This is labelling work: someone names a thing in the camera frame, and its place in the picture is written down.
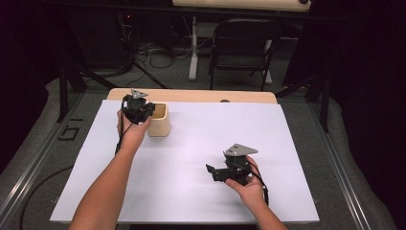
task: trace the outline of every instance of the white paper sheet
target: white paper sheet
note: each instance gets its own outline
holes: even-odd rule
[[[206,164],[226,168],[223,151],[256,149],[269,206],[282,220],[319,217],[282,108],[270,103],[166,103],[171,131],[136,153],[120,222],[253,223],[235,191],[214,182]],[[69,222],[86,190],[114,156],[120,101],[103,101],[51,216]]]

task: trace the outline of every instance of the person's arm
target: person's arm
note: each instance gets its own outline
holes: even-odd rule
[[[251,170],[259,174],[256,162],[247,156],[247,160],[252,164]],[[286,226],[278,219],[272,210],[266,205],[263,199],[263,189],[260,181],[252,176],[248,178],[248,184],[240,185],[233,179],[227,179],[226,184],[234,189],[241,197],[242,203],[251,211],[258,222],[260,230],[285,230]]]
[[[118,117],[117,128],[120,133],[121,111],[118,112]],[[69,229],[115,229],[124,202],[132,160],[144,140],[150,119],[149,117],[140,125],[133,125],[124,116],[126,132],[122,145],[80,201]]]

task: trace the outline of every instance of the forearm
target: forearm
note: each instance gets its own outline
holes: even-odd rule
[[[70,229],[114,229],[121,212],[132,160],[139,145],[121,148],[88,189]]]
[[[286,226],[278,219],[271,209],[263,202],[251,209],[260,230],[286,230]]]

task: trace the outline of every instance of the white table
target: white table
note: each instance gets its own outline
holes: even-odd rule
[[[172,0],[173,6],[196,7],[196,8],[222,8],[222,9],[245,9],[277,12],[308,12],[310,1],[302,4],[299,0]],[[193,17],[192,22],[192,60],[189,72],[189,80],[196,81],[197,78],[197,38],[212,37],[214,33],[214,23],[199,23]],[[268,71],[265,80],[266,84],[272,83],[271,74]]]
[[[270,207],[282,221],[319,220],[272,93],[139,90],[151,100],[166,99],[171,131],[167,137],[146,136],[133,162],[119,222],[255,223],[237,193],[214,182],[206,170],[206,164],[225,168],[222,152],[235,143],[259,151],[252,156],[269,188]],[[109,99],[113,100],[103,101],[51,221],[72,220],[82,196],[113,158],[118,141],[116,112],[124,92],[129,89],[112,90]]]

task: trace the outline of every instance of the cable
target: cable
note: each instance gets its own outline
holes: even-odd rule
[[[125,85],[125,88],[131,88],[131,87],[129,87],[130,84],[135,83],[135,82],[141,80],[145,75],[146,75],[146,74],[143,73],[143,75],[142,75],[141,77],[139,77],[138,79],[130,81],[129,83],[127,83],[127,84]]]
[[[24,223],[25,211],[26,211],[26,209],[27,209],[27,206],[28,206],[28,204],[29,204],[31,198],[32,198],[33,195],[35,194],[36,190],[37,190],[41,185],[43,185],[45,182],[47,182],[49,179],[51,179],[52,177],[58,175],[59,173],[63,173],[63,172],[65,172],[65,171],[68,171],[68,170],[70,170],[70,169],[72,169],[72,168],[74,168],[74,166],[69,166],[69,167],[64,168],[64,169],[62,169],[62,170],[56,171],[56,172],[54,172],[54,173],[48,175],[45,179],[41,180],[41,182],[39,182],[39,184],[37,184],[37,185],[35,186],[35,188],[33,189],[33,191],[32,191],[32,192],[30,193],[30,195],[27,197],[27,200],[25,201],[24,206],[23,206],[23,208],[22,208],[22,210],[21,210],[20,221],[19,221],[19,229],[20,229],[20,230],[23,230],[23,223]]]
[[[121,111],[122,111],[122,114],[120,117],[120,138],[119,138],[119,143],[117,143],[115,153],[117,153],[119,151],[120,147],[122,146],[123,137],[124,137],[125,133],[132,127],[132,125],[134,125],[133,123],[131,123],[131,125],[125,131],[123,131],[124,130],[124,99],[122,100]]]
[[[145,59],[140,59],[138,56],[145,56]],[[141,61],[142,63],[145,63],[148,59],[148,51],[145,51],[144,54],[135,54],[135,58]]]
[[[183,16],[183,22],[185,23],[186,29],[188,30],[189,38],[191,39],[191,47],[189,48],[189,51],[188,51],[185,55],[183,55],[182,57],[177,57],[177,58],[186,57],[186,56],[188,56],[188,55],[191,53],[191,51],[192,51],[193,38],[192,38],[191,30],[189,29],[188,23],[186,22],[185,16]]]
[[[138,69],[140,69],[143,73],[145,73],[150,79],[152,79],[152,81],[154,81],[155,83],[157,83],[159,86],[161,86],[163,89],[170,89],[170,87],[162,84],[161,82],[159,82],[157,79],[155,79],[155,77],[153,77],[149,72],[147,72],[147,70],[145,70],[143,67],[141,67],[140,64],[138,64],[137,62],[134,62],[135,67],[137,67]]]
[[[173,54],[169,54],[169,56],[170,56],[170,63],[167,66],[161,67],[161,66],[156,66],[156,65],[152,64],[152,55],[149,57],[149,65],[156,69],[166,69],[173,64]]]
[[[236,167],[238,167],[238,168],[240,168],[240,169],[242,169],[242,170],[244,170],[244,171],[247,171],[248,173],[250,173],[250,174],[252,174],[254,177],[256,177],[256,178],[259,180],[259,182],[262,184],[263,199],[265,200],[266,205],[269,205],[268,188],[266,187],[265,183],[264,183],[263,180],[262,180],[262,177],[260,176],[258,167],[254,166],[253,164],[250,163],[252,166],[254,166],[254,167],[257,169],[258,174],[256,174],[256,173],[253,172],[252,170],[245,169],[243,166],[240,166],[239,164],[236,164],[236,163],[234,163],[234,162],[226,161],[225,163],[226,163],[226,164],[234,165],[234,166],[236,166]]]
[[[186,43],[184,46],[183,46],[183,50],[179,53],[179,54],[176,54],[176,55],[174,55],[173,53],[173,50],[172,50],[172,56],[174,57],[174,58],[184,58],[184,57],[186,57],[186,56],[188,56],[190,53],[191,53],[191,50],[192,50],[192,42],[190,43],[190,45],[189,45],[189,49],[186,49],[188,47],[188,44]]]

